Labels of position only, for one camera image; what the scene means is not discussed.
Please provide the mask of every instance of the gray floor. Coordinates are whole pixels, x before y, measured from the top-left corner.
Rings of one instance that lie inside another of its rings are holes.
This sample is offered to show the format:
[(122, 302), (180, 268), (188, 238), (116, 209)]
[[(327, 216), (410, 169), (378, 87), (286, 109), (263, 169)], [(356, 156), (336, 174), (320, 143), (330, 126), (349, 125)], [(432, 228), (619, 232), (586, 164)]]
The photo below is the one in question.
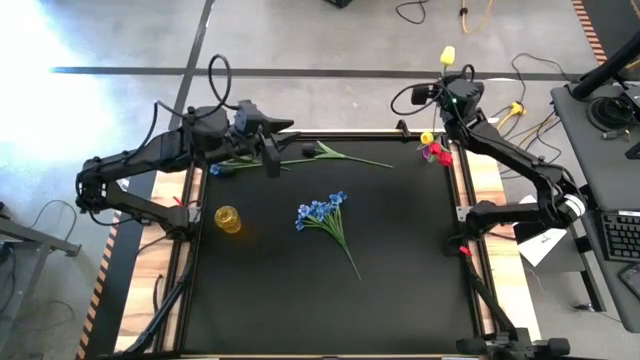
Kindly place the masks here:
[[(584, 72), (596, 64), (570, 0), (496, 2), (488, 25), (474, 35), (462, 34), (455, 1), (426, 4), (422, 26), (398, 18), (394, 7), (400, 2), (355, 0), (337, 11), (321, 0), (216, 0), (197, 64), (204, 67), (211, 55), (221, 52), (235, 68), (439, 71), (445, 45), (457, 47), (458, 64), (471, 62), (478, 71), (512, 72), (511, 59), (520, 52), (558, 61), (567, 72)], [(48, 200), (73, 202), (73, 179), (82, 162), (135, 147), (150, 122), (152, 102), (162, 99), (173, 104), (183, 80), (182, 76), (48, 74), (47, 67), (185, 68), (205, 3), (13, 4), (12, 16), (0, 21), (0, 39), (19, 55), (0, 59), (0, 65), (10, 69), (3, 79), (9, 95), (0, 100), (5, 112), (0, 199), (13, 219), (29, 224)], [(484, 2), (469, 6), (476, 14), (470, 21), (478, 21)], [(9, 14), (3, 7), (0, 13)], [(415, 8), (404, 10), (408, 16), (419, 16)], [(557, 71), (529, 59), (517, 64), (523, 72)], [(252, 99), (265, 114), (294, 119), (298, 128), (390, 128), (398, 120), (389, 110), (391, 97), (408, 84), (429, 80), (243, 77), (234, 79), (231, 98)], [(526, 85), (528, 114), (516, 131), (551, 112), (549, 90), (561, 83)], [(521, 84), (487, 81), (486, 88), (481, 106), (491, 114), (516, 100)], [(188, 90), (187, 104), (213, 101), (204, 77), (195, 77)], [(432, 116), (433, 109), (428, 109), (406, 120), (411, 127), (429, 128)], [(156, 132), (166, 129), (168, 120), (162, 114)], [(561, 125), (545, 139), (563, 151), (557, 162), (584, 183)], [(531, 151), (555, 156), (540, 144)], [(505, 180), (504, 185), (509, 201), (532, 190), (522, 179)], [(70, 215), (52, 206), (37, 228), (63, 236), (69, 223)], [(50, 302), (54, 299), (71, 305), (75, 320), (50, 331), (16, 329), (20, 343), (14, 346), (15, 358), (38, 352), (45, 359), (74, 357), (107, 231), (81, 216), (70, 238), (83, 245), (81, 255), (49, 257), (26, 313), (33, 314), (33, 326), (65, 319), (68, 310)], [(587, 299), (579, 275), (541, 276), (542, 287), (531, 273), (528, 276), (544, 337), (568, 337), (576, 355), (637, 358), (639, 335), (626, 333), (619, 323), (601, 315), (569, 310), (569, 304)], [(605, 297), (608, 314), (617, 316), (608, 294)]]

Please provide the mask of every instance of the black table surface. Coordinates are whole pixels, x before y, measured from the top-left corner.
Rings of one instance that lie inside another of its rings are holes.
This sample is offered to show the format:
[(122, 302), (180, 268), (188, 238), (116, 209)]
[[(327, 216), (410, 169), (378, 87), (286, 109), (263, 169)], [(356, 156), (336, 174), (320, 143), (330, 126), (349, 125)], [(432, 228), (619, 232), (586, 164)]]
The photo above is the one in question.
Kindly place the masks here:
[[(474, 335), (460, 260), (441, 253), (456, 221), (448, 170), (427, 164), (416, 143), (327, 144), (394, 168), (318, 160), (277, 179), (262, 169), (209, 177), (186, 352), (455, 353)], [(300, 144), (284, 156), (299, 158)], [(294, 226), (300, 204), (341, 190), (361, 281), (327, 233)], [(216, 228), (223, 205), (238, 209), (240, 233)]]
[[(609, 86), (596, 90), (591, 97), (620, 93), (619, 87)], [(553, 89), (551, 96), (598, 206), (607, 210), (640, 208), (640, 160), (628, 160), (624, 156), (640, 141), (640, 132), (632, 131), (630, 142), (604, 141), (600, 138), (602, 132), (586, 117), (586, 103), (574, 100), (566, 88)], [(628, 331), (640, 333), (640, 300), (618, 278), (618, 273), (628, 264), (605, 260), (593, 214), (583, 216), (582, 223), (622, 324)]]

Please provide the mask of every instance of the red flower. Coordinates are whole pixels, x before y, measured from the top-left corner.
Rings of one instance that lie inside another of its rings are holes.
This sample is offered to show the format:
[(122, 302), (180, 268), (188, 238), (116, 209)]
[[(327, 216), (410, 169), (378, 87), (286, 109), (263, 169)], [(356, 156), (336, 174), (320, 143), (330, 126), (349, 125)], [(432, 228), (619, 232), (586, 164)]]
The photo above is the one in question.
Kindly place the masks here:
[(431, 152), (431, 155), (440, 155), (440, 153), (442, 153), (442, 146), (440, 146), (440, 144), (438, 144), (437, 142), (432, 142), (431, 144), (429, 144), (429, 151)]
[(438, 161), (444, 166), (451, 166), (451, 164), (453, 164), (453, 157), (450, 153), (443, 151), (438, 154)]

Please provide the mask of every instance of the orange striped edge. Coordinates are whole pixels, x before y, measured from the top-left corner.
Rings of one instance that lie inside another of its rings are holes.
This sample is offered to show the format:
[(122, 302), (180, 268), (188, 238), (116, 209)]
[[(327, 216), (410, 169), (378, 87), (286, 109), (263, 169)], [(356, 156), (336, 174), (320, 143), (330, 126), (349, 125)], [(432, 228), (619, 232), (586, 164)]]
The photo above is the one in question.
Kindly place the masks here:
[[(124, 191), (127, 191), (129, 187), (129, 180), (123, 179), (123, 181), (120, 182), (120, 187)], [(114, 211), (113, 222), (119, 222), (120, 216), (120, 211)], [(109, 261), (111, 260), (111, 254), (113, 252), (113, 246), (115, 245), (117, 234), (118, 225), (112, 226), (111, 229), (109, 229), (109, 238), (107, 239), (107, 244), (104, 247), (102, 259), (100, 260), (100, 270), (98, 270), (98, 277), (96, 278), (96, 284), (93, 287), (93, 293), (91, 294), (91, 303), (89, 304), (89, 310), (87, 311), (87, 318), (84, 321), (82, 336), (80, 337), (80, 344), (78, 345), (78, 350), (76, 351), (77, 360), (82, 360), (86, 357), (86, 350), (89, 346), (89, 335), (91, 335), (91, 330), (93, 329), (93, 320), (96, 318), (96, 312), (98, 310), (98, 305), (100, 304), (100, 297), (102, 296), (102, 289), (107, 278)]]
[(584, 8), (582, 4), (582, 0), (571, 0), (573, 4), (573, 8), (576, 11), (576, 15), (578, 16), (578, 20), (580, 20), (580, 25), (582, 25), (582, 30), (584, 34), (587, 36), (587, 41), (591, 46), (591, 50), (593, 50), (593, 55), (596, 58), (596, 61), (599, 65), (602, 65), (605, 61), (607, 61), (607, 55), (605, 55), (604, 50), (602, 50), (602, 45), (600, 45), (600, 39), (598, 39), (598, 35), (591, 24), (591, 19), (589, 18), (589, 14)]

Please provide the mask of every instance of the keyboard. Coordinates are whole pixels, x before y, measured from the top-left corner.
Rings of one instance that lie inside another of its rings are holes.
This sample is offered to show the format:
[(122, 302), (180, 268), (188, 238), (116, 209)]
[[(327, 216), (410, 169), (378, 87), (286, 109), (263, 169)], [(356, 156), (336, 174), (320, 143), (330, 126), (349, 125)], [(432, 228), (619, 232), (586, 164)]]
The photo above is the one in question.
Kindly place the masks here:
[(640, 262), (640, 216), (601, 213), (600, 225), (606, 259)]

